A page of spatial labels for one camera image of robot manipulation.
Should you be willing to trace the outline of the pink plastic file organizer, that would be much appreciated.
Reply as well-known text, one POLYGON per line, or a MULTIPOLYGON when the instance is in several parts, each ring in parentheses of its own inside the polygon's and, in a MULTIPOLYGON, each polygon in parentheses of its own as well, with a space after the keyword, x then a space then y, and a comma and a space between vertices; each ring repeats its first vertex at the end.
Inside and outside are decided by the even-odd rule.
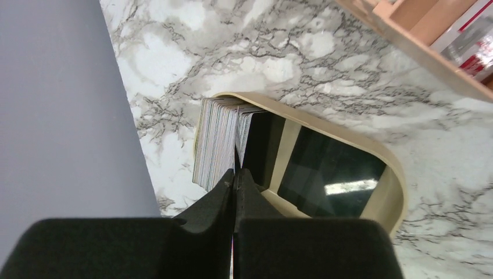
POLYGON ((433 8, 438 5, 438 1, 338 1, 337 3, 404 51, 450 89, 465 97, 492 102, 491 89, 433 51, 430 48, 431 44, 424 41, 423 32, 412 31, 419 20, 431 11, 441 19, 445 17, 443 13, 433 8))

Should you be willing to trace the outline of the tan oval tray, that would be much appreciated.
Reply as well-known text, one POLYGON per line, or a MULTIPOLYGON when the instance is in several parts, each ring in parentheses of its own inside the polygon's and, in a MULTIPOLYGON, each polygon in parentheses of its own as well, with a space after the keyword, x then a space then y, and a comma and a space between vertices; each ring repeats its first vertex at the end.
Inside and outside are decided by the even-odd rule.
POLYGON ((401 164, 383 144, 254 92, 201 103, 192 180, 207 191, 228 170, 249 170, 286 217, 355 217, 393 237, 408 197, 401 164))

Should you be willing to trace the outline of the stack of credit cards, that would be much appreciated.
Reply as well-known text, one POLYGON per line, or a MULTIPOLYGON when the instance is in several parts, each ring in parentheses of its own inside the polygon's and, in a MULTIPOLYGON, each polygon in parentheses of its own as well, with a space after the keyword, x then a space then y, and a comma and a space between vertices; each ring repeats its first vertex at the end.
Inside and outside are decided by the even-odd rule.
POLYGON ((284 125, 281 116, 233 96, 203 99, 193 183, 211 191, 227 170, 248 169, 269 187, 284 125))

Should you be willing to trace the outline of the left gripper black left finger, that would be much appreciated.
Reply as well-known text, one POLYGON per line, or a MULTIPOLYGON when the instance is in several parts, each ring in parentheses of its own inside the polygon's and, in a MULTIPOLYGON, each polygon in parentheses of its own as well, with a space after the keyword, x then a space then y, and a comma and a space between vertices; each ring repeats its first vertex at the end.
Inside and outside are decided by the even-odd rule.
POLYGON ((45 219, 2 278, 229 278, 234 172, 173 218, 45 219))

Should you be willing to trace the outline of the red white box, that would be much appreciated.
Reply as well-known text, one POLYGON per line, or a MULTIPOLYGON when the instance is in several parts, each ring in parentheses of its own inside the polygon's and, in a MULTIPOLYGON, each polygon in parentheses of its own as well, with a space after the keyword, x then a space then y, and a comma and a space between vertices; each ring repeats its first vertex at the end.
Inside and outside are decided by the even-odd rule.
POLYGON ((492 1, 476 1, 430 48, 482 82, 492 74, 492 1))

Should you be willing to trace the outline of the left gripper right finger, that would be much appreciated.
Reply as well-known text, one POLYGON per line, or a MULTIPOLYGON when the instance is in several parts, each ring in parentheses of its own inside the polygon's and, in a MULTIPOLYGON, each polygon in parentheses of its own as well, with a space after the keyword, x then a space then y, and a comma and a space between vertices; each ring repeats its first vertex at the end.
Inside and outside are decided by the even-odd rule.
POLYGON ((234 179, 234 278, 402 278, 388 234, 356 218, 283 216, 249 170, 234 179))

